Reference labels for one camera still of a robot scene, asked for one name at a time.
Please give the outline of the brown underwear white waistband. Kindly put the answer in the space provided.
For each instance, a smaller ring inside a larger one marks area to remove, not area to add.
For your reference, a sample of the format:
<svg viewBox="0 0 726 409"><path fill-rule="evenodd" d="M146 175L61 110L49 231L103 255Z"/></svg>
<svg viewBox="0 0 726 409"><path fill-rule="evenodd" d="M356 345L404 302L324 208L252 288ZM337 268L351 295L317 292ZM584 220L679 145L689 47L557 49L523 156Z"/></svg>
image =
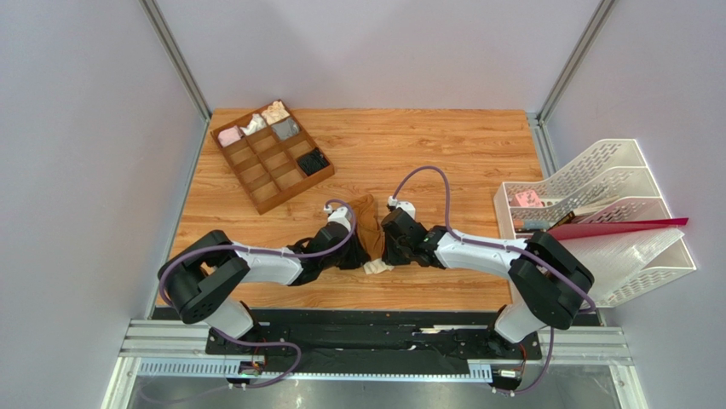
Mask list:
<svg viewBox="0 0 726 409"><path fill-rule="evenodd" d="M369 257L363 264L366 274L380 274L395 267L383 260L385 235L378 220L377 201L371 194L365 194L349 202L356 216L356 233L362 248Z"/></svg>

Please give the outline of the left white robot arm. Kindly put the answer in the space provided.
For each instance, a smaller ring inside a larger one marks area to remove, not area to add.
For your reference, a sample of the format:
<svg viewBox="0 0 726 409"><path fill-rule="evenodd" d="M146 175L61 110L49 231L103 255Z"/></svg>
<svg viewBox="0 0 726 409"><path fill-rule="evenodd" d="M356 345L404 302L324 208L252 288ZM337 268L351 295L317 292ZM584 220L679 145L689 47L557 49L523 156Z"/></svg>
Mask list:
<svg viewBox="0 0 726 409"><path fill-rule="evenodd" d="M159 269L159 289L183 323L204 322L240 339L255 321L232 296L238 285L306 285L328 268L356 269L369 259L354 230L339 222L279 249L244 247L212 230Z"/></svg>

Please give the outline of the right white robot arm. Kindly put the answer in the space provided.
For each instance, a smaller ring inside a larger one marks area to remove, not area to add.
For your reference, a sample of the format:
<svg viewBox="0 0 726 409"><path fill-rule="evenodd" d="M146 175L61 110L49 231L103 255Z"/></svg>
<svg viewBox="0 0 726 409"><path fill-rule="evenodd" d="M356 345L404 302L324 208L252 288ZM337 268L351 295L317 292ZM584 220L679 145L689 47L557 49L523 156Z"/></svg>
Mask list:
<svg viewBox="0 0 726 409"><path fill-rule="evenodd" d="M588 302L595 283L591 271L547 232L527 239L487 239L449 230L425 228L410 212L390 211L382 221L384 262L389 265L463 268L507 279L518 297L503 307L491 329L509 343L519 343L549 326L566 330Z"/></svg>

